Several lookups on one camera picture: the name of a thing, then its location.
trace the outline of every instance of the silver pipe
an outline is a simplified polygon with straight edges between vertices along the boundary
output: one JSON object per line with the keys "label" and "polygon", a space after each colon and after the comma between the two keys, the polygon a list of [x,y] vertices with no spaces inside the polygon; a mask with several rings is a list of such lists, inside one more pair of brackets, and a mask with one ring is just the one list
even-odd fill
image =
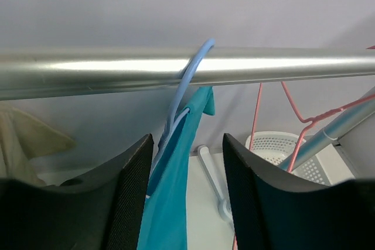
{"label": "silver pipe", "polygon": [[[177,85],[196,49],[0,51],[0,100]],[[222,85],[375,74],[373,50],[212,49],[192,84]]]}
{"label": "silver pipe", "polygon": [[[375,93],[375,87],[369,92],[365,93],[363,97]],[[308,139],[299,149],[296,161],[294,163],[294,168],[297,168],[304,162],[306,162],[310,157],[313,157],[326,146],[331,144],[333,141],[341,138],[343,135],[352,130],[359,123],[364,121],[366,118],[370,117],[375,113],[375,100],[365,102],[361,105],[357,105],[353,108],[349,108],[336,117],[331,123],[317,132],[313,137]],[[291,156],[284,159],[279,167],[286,170]]]}

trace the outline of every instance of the beige garment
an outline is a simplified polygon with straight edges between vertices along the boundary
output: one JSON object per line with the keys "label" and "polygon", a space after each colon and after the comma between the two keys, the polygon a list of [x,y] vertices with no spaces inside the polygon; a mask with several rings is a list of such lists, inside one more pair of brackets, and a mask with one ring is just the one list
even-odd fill
{"label": "beige garment", "polygon": [[0,177],[42,186],[29,159],[73,148],[75,141],[33,116],[0,102]]}

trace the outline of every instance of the clothes hanger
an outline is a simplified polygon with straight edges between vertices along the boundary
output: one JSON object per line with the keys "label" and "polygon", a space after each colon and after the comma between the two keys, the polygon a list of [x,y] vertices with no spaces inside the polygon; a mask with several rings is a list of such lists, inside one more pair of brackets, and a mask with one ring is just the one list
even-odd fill
{"label": "clothes hanger", "polygon": [[164,126],[164,131],[163,131],[162,136],[160,137],[160,141],[158,143],[159,150],[158,150],[158,153],[156,154],[156,156],[154,157],[154,159],[152,161],[150,174],[152,174],[152,172],[155,169],[155,166],[160,161],[160,158],[162,157],[162,155],[164,153],[166,145],[168,144],[168,142],[169,142],[170,138],[172,137],[174,131],[176,130],[177,126],[179,125],[179,123],[181,122],[183,117],[185,117],[190,111],[190,109],[186,108],[178,115],[178,117],[176,117],[178,106],[181,103],[182,97],[185,94],[186,89],[188,88],[188,86],[189,86],[189,84],[190,84],[190,82],[191,82],[191,80],[192,80],[192,78],[193,78],[193,76],[194,76],[194,74],[195,74],[195,72],[198,68],[199,63],[205,57],[207,52],[214,46],[214,44],[215,44],[214,39],[211,38],[211,39],[207,40],[201,46],[201,48],[198,50],[198,52],[195,54],[195,56],[190,60],[189,64],[187,65],[187,68],[186,68],[185,72],[183,73],[183,76],[181,78],[181,82],[177,87],[176,94],[173,97],[173,100],[172,100],[172,102],[169,106],[169,109],[168,109],[168,115],[167,115],[166,123],[165,123],[165,126]]}

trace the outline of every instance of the plastic laundry basket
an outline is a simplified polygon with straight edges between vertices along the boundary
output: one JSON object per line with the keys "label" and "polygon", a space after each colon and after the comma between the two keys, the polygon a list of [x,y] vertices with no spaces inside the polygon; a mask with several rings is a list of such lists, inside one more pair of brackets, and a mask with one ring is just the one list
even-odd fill
{"label": "plastic laundry basket", "polygon": [[[297,140],[297,135],[286,132],[256,132],[252,152],[272,164],[278,165],[293,152]],[[250,136],[247,138],[245,146],[248,148],[249,145]],[[327,186],[354,178],[332,145],[311,157],[292,173]]]}

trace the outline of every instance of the turquoise garment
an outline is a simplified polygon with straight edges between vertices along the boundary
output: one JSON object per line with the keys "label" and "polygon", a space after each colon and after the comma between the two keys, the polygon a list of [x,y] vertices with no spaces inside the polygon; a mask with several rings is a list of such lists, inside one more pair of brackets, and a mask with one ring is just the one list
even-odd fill
{"label": "turquoise garment", "polygon": [[214,115],[212,87],[199,88],[148,184],[138,250],[186,250],[186,185],[189,152],[202,114]]}

